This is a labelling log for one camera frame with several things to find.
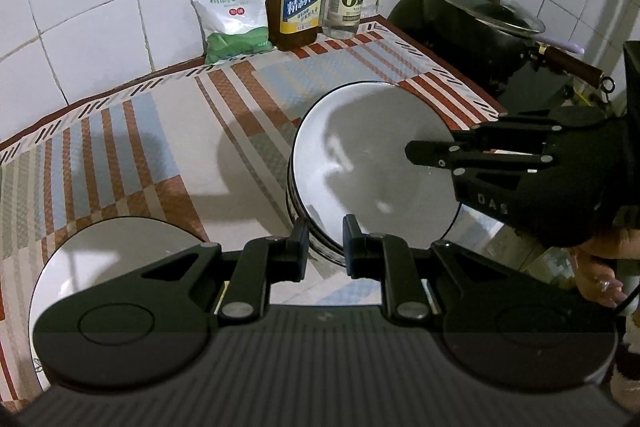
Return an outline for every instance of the wooden handle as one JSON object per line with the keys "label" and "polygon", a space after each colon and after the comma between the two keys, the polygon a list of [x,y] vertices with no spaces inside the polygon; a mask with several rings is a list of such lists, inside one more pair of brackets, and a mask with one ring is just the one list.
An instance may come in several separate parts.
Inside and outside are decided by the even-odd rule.
{"label": "wooden handle", "polygon": [[604,76],[604,72],[602,70],[599,70],[598,68],[591,66],[578,58],[572,57],[564,51],[552,46],[546,48],[544,51],[544,57],[546,63],[551,69],[561,69],[566,73],[574,74],[578,78],[583,79],[590,86],[593,86],[596,89],[600,88],[600,83]]}

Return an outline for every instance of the green and white package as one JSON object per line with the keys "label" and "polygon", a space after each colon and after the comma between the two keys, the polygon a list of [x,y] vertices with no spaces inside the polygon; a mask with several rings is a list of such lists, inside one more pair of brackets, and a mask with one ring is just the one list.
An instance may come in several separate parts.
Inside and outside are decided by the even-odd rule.
{"label": "green and white package", "polygon": [[207,39],[207,64],[273,49],[266,0],[193,0]]}

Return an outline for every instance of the blue banner on label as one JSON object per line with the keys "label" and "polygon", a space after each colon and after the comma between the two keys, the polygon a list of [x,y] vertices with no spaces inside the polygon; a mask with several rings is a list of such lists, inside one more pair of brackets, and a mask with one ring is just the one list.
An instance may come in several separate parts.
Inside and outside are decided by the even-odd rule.
{"label": "blue banner on label", "polygon": [[284,0],[282,3],[282,20],[286,22],[317,1],[319,0]]}

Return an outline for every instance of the screw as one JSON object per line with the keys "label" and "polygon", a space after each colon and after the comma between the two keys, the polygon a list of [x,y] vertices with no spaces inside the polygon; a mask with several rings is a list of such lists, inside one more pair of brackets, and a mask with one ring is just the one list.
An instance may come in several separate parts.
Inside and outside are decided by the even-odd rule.
{"label": "screw", "polygon": [[254,312],[254,307],[248,302],[229,302],[222,306],[222,314],[230,319],[245,319]]}
{"label": "screw", "polygon": [[403,302],[398,306],[396,310],[398,315],[404,319],[412,321],[421,321],[423,318],[429,316],[429,307],[421,302],[409,301]]}

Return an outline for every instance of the brown liquid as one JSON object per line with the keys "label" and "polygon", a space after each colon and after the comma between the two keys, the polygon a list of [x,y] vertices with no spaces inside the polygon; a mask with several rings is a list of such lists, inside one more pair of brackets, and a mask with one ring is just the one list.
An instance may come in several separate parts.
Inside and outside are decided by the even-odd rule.
{"label": "brown liquid", "polygon": [[297,33],[280,32],[281,0],[267,0],[267,22],[269,23],[269,40],[280,51],[289,52],[302,46],[316,42],[320,28],[309,28]]}

